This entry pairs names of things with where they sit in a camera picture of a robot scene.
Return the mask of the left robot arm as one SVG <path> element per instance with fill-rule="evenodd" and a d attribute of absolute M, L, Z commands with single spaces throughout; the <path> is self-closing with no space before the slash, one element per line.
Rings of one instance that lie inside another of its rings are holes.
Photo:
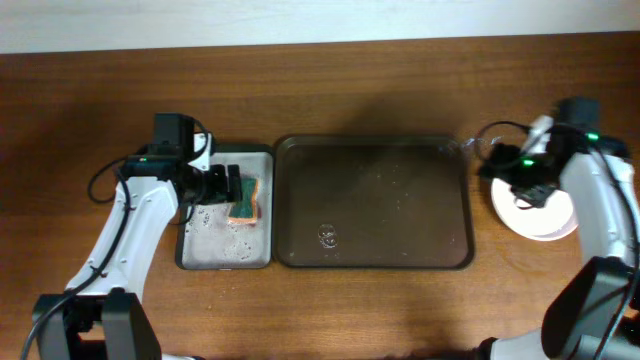
<path fill-rule="evenodd" d="M 112 209 L 88 259 L 60 294 L 42 295 L 20 356 L 164 359 L 141 304 L 159 240 L 181 208 L 242 200 L 236 165 L 212 165 L 214 138 L 179 113 L 154 117 L 152 141 L 107 164 Z"/>

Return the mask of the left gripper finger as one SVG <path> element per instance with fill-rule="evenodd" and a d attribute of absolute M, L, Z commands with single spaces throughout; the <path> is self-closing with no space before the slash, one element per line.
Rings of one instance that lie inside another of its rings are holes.
<path fill-rule="evenodd" d="M 209 202 L 223 203 L 227 200 L 228 182 L 224 165 L 213 165 L 209 172 Z"/>
<path fill-rule="evenodd" d="M 240 202 L 243 199 L 240 167 L 236 164 L 228 165 L 227 170 L 228 170 L 228 200 L 230 202 Z"/>

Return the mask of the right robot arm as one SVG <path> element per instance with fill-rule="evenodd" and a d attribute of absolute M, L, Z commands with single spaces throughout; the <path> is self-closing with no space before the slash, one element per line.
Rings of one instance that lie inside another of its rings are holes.
<path fill-rule="evenodd" d="M 557 103 L 552 116 L 522 126 L 522 146 L 498 143 L 480 177 L 500 179 L 516 199 L 543 207 L 568 194 L 585 264 L 547 309 L 542 326 L 488 338 L 477 359 L 636 359 L 639 319 L 639 204 L 627 146 L 599 130 L 600 106 L 584 97 Z"/>

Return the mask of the green and orange sponge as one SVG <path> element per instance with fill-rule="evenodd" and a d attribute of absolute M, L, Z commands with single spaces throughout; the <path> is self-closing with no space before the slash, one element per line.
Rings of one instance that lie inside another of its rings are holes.
<path fill-rule="evenodd" d="M 242 199 L 232 205 L 228 213 L 230 224 L 254 224 L 258 220 L 260 182 L 253 177 L 241 179 Z"/>

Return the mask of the pinkish white plate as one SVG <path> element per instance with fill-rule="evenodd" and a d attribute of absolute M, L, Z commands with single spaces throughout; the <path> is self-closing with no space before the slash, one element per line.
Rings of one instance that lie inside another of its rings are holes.
<path fill-rule="evenodd" d="M 510 188 L 494 179 L 490 194 L 498 217 L 513 232 L 535 241 L 555 241 L 577 229 L 574 206 L 566 192 L 554 191 L 542 208 L 536 208 L 517 199 Z"/>

